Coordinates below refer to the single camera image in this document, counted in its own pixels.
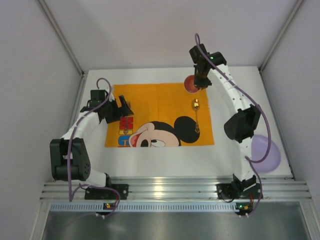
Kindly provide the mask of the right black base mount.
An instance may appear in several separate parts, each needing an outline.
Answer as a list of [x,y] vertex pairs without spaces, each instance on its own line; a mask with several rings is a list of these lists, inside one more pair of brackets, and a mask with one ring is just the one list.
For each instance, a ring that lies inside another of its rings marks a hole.
[[238,193],[231,183],[220,183],[216,185],[217,195],[219,200],[226,202],[231,202],[234,200],[249,200],[253,197],[254,200],[257,200],[260,196],[261,186],[256,184],[255,186],[247,189],[241,193]]

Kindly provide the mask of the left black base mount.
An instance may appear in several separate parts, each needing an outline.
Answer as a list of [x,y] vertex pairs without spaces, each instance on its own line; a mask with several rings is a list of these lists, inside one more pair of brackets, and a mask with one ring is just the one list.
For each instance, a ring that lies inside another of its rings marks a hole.
[[[128,184],[113,184],[111,186],[120,195],[120,200],[126,200],[129,194]],[[89,187],[85,190],[85,200],[118,200],[119,196],[112,190]]]

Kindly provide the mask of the red cup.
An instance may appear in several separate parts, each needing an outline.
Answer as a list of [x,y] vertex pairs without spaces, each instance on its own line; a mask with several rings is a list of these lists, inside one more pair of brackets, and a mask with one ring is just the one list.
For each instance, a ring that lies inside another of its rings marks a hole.
[[200,89],[198,89],[195,86],[195,76],[194,75],[187,76],[184,80],[183,85],[184,85],[184,89],[190,94],[195,94],[200,91]]

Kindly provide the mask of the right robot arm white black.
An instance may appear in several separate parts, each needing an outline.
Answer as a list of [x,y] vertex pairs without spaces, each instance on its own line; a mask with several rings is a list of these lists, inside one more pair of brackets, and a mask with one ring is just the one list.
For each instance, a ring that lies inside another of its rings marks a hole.
[[257,178],[246,157],[251,157],[254,131],[261,112],[238,89],[229,71],[227,61],[220,52],[209,53],[204,44],[189,50],[194,63],[194,87],[204,90],[214,86],[230,114],[223,125],[225,135],[236,142],[239,156],[234,161],[231,185],[239,193],[248,191],[257,184]]

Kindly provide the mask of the gold spoon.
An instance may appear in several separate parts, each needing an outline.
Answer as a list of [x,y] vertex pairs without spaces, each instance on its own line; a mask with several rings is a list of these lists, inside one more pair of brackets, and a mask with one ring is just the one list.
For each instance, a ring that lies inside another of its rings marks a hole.
[[195,98],[192,101],[191,107],[195,112],[195,132],[200,133],[200,127],[199,127],[199,123],[198,123],[198,110],[200,109],[200,104],[199,104],[199,100],[197,98]]

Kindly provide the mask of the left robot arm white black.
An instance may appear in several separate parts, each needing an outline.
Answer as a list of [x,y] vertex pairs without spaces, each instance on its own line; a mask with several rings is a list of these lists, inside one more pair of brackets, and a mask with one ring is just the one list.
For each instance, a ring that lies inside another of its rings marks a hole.
[[81,181],[97,187],[112,186],[107,173],[92,168],[85,141],[101,122],[110,124],[134,114],[125,97],[120,95],[118,98],[120,106],[112,93],[91,90],[90,99],[80,110],[75,123],[62,137],[50,142],[51,174],[54,180]]

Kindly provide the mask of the orange Mickey Mouse placemat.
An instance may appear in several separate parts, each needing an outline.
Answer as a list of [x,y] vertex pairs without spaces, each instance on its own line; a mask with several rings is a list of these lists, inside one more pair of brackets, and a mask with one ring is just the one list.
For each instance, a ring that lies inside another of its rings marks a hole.
[[[214,145],[211,113],[206,91],[188,93],[183,83],[115,85],[113,94],[130,101],[133,115],[108,124],[105,147],[178,147]],[[200,133],[196,129],[194,99]]]

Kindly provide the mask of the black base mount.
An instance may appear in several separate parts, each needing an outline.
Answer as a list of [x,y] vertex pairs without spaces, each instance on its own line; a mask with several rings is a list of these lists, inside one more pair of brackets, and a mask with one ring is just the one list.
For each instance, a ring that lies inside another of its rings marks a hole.
[[[126,200],[129,194],[128,184],[113,184],[111,186],[120,195],[120,200]],[[89,187],[85,190],[85,200],[118,200],[119,196],[112,190]]]
[[256,184],[255,186],[247,189],[241,193],[238,193],[231,183],[220,183],[216,185],[217,195],[219,200],[226,202],[231,202],[234,200],[249,200],[253,197],[254,200],[257,200],[260,196],[261,186]]

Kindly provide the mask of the aluminium rail frame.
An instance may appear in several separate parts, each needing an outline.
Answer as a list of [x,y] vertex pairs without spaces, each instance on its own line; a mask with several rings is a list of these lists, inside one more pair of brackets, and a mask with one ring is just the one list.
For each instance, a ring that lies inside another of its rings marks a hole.
[[[216,201],[218,184],[233,181],[233,165],[213,159],[149,160],[107,157],[91,168],[110,176],[113,184],[128,185],[128,201]],[[311,200],[305,181],[295,180],[287,163],[275,172],[260,174],[264,201],[300,202]]]

